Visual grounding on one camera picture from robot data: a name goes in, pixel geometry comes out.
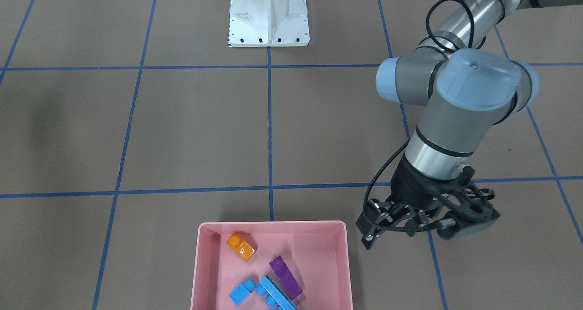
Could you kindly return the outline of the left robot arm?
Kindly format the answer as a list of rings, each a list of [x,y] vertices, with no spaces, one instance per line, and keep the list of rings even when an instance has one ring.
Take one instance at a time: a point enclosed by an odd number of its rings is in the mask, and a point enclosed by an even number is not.
[[[427,36],[376,74],[382,99],[424,107],[415,131],[367,187],[356,221],[371,249],[387,231],[449,240],[496,222],[494,192],[473,182],[469,159],[490,127],[525,110],[540,82],[528,64],[482,50],[486,36],[521,9],[581,5],[582,0],[439,0],[425,17]]]

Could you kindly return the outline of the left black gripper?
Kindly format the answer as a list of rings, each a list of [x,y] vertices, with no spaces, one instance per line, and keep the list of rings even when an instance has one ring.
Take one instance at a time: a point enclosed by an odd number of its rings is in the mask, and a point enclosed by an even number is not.
[[[371,250],[376,241],[388,232],[401,233],[405,221],[390,219],[392,215],[423,210],[428,215],[437,215],[443,204],[437,195],[447,193],[454,179],[435,179],[427,177],[402,156],[391,178],[391,194],[387,201],[365,200],[356,226],[362,233],[362,245]]]

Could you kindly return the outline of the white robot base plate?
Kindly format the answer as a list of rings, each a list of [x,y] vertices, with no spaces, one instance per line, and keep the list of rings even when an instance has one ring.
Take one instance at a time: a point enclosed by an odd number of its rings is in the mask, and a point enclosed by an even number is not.
[[[230,0],[229,47],[310,44],[307,0]]]

